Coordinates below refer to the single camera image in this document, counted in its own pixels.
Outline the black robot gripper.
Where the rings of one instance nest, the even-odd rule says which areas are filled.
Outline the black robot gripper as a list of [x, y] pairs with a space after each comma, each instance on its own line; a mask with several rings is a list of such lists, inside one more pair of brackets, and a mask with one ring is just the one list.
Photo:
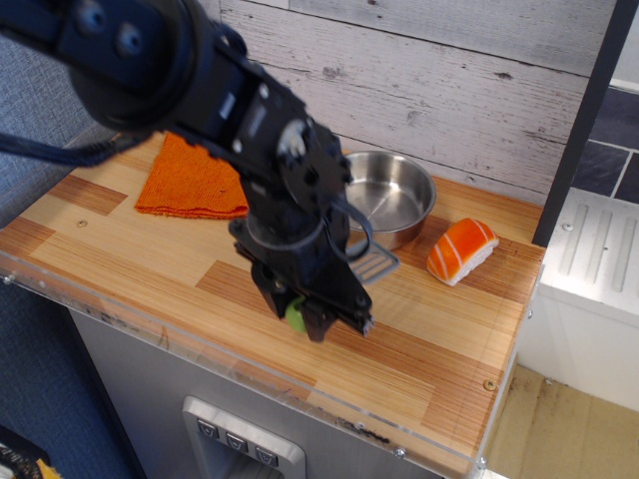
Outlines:
[[354, 318], [356, 310], [364, 315], [366, 308], [355, 306], [355, 300], [371, 299], [350, 264], [367, 253], [372, 232], [346, 193], [326, 198], [327, 209], [314, 213], [282, 192], [245, 186], [245, 193], [248, 216], [233, 221], [229, 231], [237, 252], [252, 262], [253, 282], [272, 313], [283, 318], [293, 299], [309, 296], [302, 316], [313, 342], [324, 341], [335, 322], [333, 308], [344, 319]]

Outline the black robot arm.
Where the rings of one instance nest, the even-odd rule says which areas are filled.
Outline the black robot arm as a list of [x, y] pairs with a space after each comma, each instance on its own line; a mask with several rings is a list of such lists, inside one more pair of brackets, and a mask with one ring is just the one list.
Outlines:
[[5, 1], [4, 35], [65, 64], [87, 112], [114, 140], [65, 150], [3, 135], [4, 153], [96, 166], [156, 132], [227, 161], [249, 204], [229, 230], [277, 316], [296, 303], [321, 341], [341, 320], [372, 328], [371, 299], [348, 242], [349, 160], [305, 103], [247, 56], [243, 38], [196, 1]]

